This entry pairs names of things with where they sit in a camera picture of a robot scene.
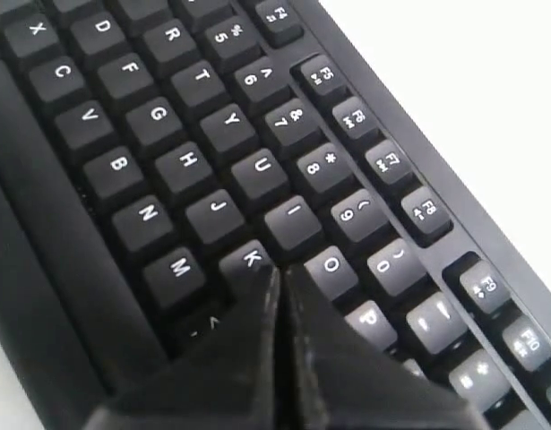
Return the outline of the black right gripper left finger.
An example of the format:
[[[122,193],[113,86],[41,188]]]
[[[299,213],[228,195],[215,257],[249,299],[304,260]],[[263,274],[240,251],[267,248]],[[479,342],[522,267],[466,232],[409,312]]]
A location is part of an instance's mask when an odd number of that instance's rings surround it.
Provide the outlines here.
[[[87,429],[273,429],[280,271],[266,266],[213,333],[91,413]]]

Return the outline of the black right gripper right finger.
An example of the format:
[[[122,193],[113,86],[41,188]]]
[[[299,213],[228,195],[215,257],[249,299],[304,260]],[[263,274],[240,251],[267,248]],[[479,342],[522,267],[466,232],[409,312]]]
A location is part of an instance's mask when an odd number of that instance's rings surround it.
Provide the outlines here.
[[[302,267],[282,275],[288,359],[303,429],[486,429],[469,401],[356,332]]]

